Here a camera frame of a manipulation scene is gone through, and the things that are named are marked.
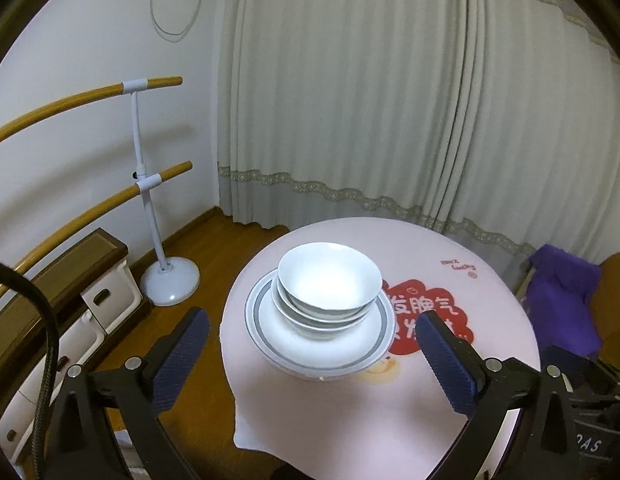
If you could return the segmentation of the purple blanket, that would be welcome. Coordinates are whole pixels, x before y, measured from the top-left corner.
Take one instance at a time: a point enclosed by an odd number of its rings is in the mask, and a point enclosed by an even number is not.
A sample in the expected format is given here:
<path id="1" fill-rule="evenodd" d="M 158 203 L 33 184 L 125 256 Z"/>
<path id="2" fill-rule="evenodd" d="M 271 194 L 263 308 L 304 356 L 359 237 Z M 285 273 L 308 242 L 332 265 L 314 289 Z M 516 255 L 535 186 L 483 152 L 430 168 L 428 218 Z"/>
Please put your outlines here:
<path id="1" fill-rule="evenodd" d="M 597 354 L 602 339 L 589 306 L 602 269 L 549 244 L 539 248 L 529 261 L 534 274 L 526 303 L 539 348 L 554 346 L 583 358 Z"/>

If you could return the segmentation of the white stand with yellow hoops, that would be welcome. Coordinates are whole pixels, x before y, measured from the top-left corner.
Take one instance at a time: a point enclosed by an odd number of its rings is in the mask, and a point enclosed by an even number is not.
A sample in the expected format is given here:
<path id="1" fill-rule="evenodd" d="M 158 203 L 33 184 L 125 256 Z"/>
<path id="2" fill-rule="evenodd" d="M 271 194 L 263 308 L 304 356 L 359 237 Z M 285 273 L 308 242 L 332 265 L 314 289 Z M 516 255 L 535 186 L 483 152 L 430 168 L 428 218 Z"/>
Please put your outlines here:
<path id="1" fill-rule="evenodd" d="M 218 202 L 207 127 L 208 91 L 183 68 L 182 84 L 139 96 L 147 171 L 189 160 L 192 170 L 152 192 L 161 236 L 168 237 Z M 0 261 L 31 249 L 88 209 L 132 185 L 130 96 L 66 110 L 0 143 Z"/>

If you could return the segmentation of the beige pleated curtain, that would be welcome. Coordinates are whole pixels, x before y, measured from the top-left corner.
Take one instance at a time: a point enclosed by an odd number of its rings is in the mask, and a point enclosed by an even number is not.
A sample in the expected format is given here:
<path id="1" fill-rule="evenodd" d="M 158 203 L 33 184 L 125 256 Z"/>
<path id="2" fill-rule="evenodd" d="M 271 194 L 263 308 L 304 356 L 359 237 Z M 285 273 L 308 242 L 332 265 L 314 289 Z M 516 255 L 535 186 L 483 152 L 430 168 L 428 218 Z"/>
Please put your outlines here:
<path id="1" fill-rule="evenodd" d="M 222 209 L 620 252 L 620 55 L 572 0 L 225 0 Z"/>

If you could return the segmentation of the white porcelain bowl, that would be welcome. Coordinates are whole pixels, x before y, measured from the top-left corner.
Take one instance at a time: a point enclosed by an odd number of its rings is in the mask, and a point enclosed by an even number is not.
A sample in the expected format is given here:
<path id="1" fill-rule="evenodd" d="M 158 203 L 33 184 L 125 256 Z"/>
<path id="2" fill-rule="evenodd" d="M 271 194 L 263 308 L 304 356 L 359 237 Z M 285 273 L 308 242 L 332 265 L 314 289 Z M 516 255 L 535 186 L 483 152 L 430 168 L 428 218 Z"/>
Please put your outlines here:
<path id="1" fill-rule="evenodd" d="M 347 245 L 317 242 L 294 247 L 278 263 L 278 280 L 294 299 L 313 309 L 359 310 L 382 291 L 376 263 Z"/>
<path id="2" fill-rule="evenodd" d="M 371 307 L 364 307 L 362 313 L 357 313 L 353 318 L 345 321 L 325 321 L 309 318 L 286 304 L 280 292 L 275 286 L 271 287 L 271 298 L 278 313 L 286 319 L 293 328 L 308 337 L 328 339 L 351 330 L 361 324 L 371 313 Z"/>
<path id="3" fill-rule="evenodd" d="M 302 301 L 294 299 L 289 295 L 287 290 L 283 287 L 279 278 L 273 280 L 273 290 L 278 293 L 278 298 L 286 307 L 291 308 L 294 312 L 301 315 L 308 320 L 316 321 L 320 324 L 327 323 L 350 323 L 363 318 L 368 314 L 368 311 L 374 306 L 374 301 L 370 301 L 363 307 L 357 308 L 353 311 L 330 311 L 321 310 L 314 307 L 307 306 Z"/>

